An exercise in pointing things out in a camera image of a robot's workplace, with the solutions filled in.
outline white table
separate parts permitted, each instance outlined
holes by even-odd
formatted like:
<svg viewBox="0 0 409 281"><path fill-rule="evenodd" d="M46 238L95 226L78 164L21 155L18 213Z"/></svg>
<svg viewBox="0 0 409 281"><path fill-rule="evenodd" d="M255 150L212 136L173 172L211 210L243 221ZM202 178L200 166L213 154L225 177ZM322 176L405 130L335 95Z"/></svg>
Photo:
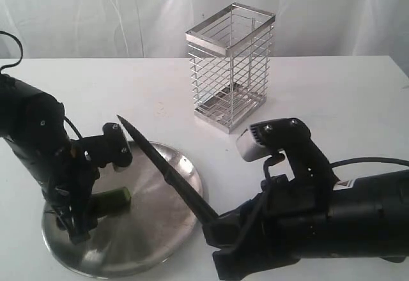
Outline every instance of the white table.
<svg viewBox="0 0 409 281"><path fill-rule="evenodd" d="M409 79L387 56L273 58L266 104L231 135L193 116L188 59L26 59L7 72L63 102L83 135L101 133L105 122L121 114L148 139L179 149L197 167L219 213L259 192L262 161L246 163L235 148L249 123L298 117L330 161L367 155L409 159ZM41 235L39 186L3 141L0 156L0 280L89 280L53 259ZM360 164L337 174L349 179L397 169ZM286 162L272 172L290 174ZM197 227L164 264L122 280L217 280L214 250ZM246 280L407 280L408 275L409 261L304 259Z"/></svg>

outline metal utensil holder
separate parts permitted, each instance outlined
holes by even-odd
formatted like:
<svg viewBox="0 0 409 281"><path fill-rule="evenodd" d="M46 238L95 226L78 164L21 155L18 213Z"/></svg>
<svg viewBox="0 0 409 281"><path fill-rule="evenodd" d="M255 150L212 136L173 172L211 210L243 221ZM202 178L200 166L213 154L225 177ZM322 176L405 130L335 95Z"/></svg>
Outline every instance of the metal utensil holder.
<svg viewBox="0 0 409 281"><path fill-rule="evenodd" d="M266 101L274 22L233 3L186 32L197 117L230 133Z"/></svg>

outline black cable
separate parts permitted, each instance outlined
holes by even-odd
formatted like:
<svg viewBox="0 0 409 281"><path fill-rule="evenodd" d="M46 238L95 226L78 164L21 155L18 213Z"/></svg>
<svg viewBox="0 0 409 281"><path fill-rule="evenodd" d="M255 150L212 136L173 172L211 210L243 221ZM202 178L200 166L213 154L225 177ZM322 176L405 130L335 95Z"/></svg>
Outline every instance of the black cable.
<svg viewBox="0 0 409 281"><path fill-rule="evenodd" d="M74 133L78 136L79 139L82 139L81 133L79 133L77 127L65 116L64 120L68 125L71 127L71 129L74 131Z"/></svg>
<svg viewBox="0 0 409 281"><path fill-rule="evenodd" d="M398 158L382 158L379 156L366 156L363 158L350 158L348 160L338 161L331 163L331 168L345 166L350 164L356 163L389 163L389 164L396 164L409 167L409 161L400 160Z"/></svg>
<svg viewBox="0 0 409 281"><path fill-rule="evenodd" d="M2 71L3 69L11 68L11 67L16 67L18 64L21 63L21 61L23 60L23 45L21 44L20 40L19 40L17 37L15 37L14 35L12 35L12 34L10 34L10 33L4 32L4 31L0 31L0 35L5 35L5 36L8 36L8 37L13 38L14 41L17 43L17 45L19 45L19 48L20 48L20 59L19 59L16 63L7 64L7 65L3 65L2 67L0 67L0 74L1 74L1 71Z"/></svg>

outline metal wire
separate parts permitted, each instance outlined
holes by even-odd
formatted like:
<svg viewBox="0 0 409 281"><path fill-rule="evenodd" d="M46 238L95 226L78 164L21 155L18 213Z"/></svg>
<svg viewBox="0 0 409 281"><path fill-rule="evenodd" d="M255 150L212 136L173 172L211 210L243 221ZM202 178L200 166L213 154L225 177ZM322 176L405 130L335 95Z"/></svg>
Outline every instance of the metal wire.
<svg viewBox="0 0 409 281"><path fill-rule="evenodd" d="M229 57L220 56L208 45L189 42L196 112L228 130L265 101L273 26L254 31L267 18L256 10L234 7L203 28L202 37L226 48L234 46Z"/></svg>

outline screw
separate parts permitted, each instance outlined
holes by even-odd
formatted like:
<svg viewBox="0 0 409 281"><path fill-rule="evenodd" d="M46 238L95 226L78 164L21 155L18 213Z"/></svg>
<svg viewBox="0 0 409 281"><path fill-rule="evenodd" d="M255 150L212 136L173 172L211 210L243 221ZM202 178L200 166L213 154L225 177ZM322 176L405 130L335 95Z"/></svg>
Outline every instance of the screw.
<svg viewBox="0 0 409 281"><path fill-rule="evenodd" d="M270 133L273 130L273 126L272 125L266 125L264 127L264 131L267 133Z"/></svg>

